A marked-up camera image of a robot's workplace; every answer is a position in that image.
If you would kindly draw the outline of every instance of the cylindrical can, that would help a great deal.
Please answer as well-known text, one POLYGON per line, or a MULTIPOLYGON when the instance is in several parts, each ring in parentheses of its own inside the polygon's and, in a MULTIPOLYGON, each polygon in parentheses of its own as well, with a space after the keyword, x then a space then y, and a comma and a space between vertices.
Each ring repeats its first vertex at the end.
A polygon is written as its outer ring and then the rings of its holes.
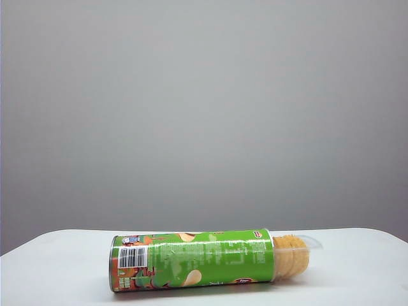
POLYGON ((267 229, 116 236, 109 282, 114 292, 269 282, 308 262, 302 239, 267 229))

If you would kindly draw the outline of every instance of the gray wall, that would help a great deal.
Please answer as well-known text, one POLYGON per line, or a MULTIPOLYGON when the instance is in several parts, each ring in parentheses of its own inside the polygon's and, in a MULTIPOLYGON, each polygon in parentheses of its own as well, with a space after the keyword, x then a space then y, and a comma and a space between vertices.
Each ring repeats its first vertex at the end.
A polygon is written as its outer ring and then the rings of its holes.
POLYGON ((2 13, 3 253, 64 228, 408 240, 408 1, 2 13))

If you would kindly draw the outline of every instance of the can label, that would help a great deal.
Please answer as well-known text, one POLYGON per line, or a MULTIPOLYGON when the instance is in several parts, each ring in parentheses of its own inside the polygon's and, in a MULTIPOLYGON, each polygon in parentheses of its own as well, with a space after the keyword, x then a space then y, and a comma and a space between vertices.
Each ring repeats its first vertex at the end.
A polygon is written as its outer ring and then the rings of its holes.
POLYGON ((267 229, 117 236, 110 263, 114 291, 270 281, 267 229))

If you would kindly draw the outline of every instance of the green label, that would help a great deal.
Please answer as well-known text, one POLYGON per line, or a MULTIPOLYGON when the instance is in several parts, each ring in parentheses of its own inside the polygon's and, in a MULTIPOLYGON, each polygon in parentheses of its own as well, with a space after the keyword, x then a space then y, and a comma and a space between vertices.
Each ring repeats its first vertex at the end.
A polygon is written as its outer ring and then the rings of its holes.
POLYGON ((270 281, 267 229, 117 236, 110 262, 114 291, 270 281))

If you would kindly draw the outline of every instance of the barcode label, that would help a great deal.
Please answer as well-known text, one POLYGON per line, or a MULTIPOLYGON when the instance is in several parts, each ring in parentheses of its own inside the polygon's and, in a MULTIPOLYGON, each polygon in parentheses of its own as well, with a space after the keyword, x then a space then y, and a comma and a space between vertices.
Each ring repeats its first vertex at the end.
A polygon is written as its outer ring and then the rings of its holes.
POLYGON ((147 266, 148 245, 136 247, 120 247, 117 258, 118 268, 140 268, 147 266))

